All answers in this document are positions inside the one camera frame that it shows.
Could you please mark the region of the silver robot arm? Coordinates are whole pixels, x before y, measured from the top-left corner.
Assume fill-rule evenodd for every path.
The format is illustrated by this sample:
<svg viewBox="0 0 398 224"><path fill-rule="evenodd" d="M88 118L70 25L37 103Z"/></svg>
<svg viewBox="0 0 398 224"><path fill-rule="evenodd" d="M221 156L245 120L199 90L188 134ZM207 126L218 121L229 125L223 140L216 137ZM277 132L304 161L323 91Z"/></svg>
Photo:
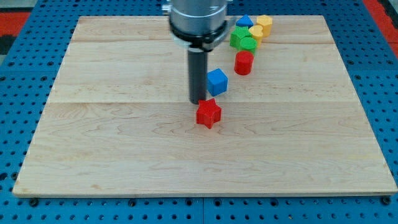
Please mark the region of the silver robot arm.
<svg viewBox="0 0 398 224"><path fill-rule="evenodd" d="M228 17L227 0L168 0L162 5L169 18L172 40L191 52L211 52L236 24Z"/></svg>

